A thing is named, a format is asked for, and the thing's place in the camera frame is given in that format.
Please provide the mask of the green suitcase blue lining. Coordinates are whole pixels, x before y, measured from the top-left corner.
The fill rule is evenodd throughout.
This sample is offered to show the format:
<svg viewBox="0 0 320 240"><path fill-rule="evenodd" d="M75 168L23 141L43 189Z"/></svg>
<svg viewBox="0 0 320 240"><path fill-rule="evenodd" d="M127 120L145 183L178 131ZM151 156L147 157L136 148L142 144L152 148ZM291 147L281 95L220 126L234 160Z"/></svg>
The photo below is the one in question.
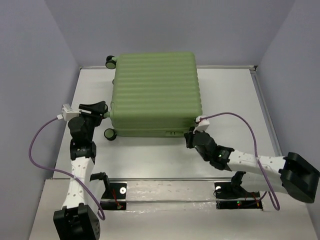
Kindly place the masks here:
<svg viewBox="0 0 320 240"><path fill-rule="evenodd" d="M117 56L107 113L117 137L183 137L203 114L195 55L189 51Z"/></svg>

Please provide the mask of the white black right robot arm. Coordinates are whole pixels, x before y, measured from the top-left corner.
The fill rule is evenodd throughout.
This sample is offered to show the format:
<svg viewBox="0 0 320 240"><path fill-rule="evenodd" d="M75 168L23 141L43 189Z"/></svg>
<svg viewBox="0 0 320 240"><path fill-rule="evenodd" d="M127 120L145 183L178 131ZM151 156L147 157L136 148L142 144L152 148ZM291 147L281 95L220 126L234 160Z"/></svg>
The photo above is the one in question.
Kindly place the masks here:
<svg viewBox="0 0 320 240"><path fill-rule="evenodd" d="M312 204L315 201L320 172L301 155L259 156L218 145L205 131L193 127L184 133L186 147L220 171L234 172L230 190L235 196L246 192L274 191Z"/></svg>

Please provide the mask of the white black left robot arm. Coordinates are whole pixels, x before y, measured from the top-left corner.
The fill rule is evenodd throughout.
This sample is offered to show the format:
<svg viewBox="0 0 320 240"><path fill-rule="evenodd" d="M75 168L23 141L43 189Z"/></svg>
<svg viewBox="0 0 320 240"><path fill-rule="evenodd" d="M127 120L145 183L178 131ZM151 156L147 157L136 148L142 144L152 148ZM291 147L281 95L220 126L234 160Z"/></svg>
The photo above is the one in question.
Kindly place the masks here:
<svg viewBox="0 0 320 240"><path fill-rule="evenodd" d="M108 112L105 101L80 104L77 110L69 104L62 106L60 118L67 122L70 177L62 208L53 214L53 222L61 240L98 240L101 235L100 219L105 219L100 205L108 196L111 185L106 173L93 173L97 146L93 141L95 128Z"/></svg>

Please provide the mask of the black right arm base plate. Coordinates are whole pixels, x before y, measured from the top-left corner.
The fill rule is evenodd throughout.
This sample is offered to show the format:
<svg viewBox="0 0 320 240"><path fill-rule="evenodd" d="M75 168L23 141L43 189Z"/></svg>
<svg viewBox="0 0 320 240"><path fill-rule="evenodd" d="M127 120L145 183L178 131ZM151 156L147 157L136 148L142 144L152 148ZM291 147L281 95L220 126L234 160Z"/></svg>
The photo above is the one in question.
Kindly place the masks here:
<svg viewBox="0 0 320 240"><path fill-rule="evenodd" d="M233 187L231 182L216 182L213 196L218 210L263 210L259 192L248 192L242 187Z"/></svg>

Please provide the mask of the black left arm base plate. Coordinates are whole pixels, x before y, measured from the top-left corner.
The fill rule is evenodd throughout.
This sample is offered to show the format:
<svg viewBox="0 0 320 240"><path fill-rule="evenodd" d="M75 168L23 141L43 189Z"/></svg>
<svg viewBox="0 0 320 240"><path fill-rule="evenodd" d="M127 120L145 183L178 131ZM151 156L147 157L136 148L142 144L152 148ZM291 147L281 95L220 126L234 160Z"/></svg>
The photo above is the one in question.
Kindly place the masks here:
<svg viewBox="0 0 320 240"><path fill-rule="evenodd" d="M111 181L110 189L102 195L100 205L104 211L125 211L127 209L127 182Z"/></svg>

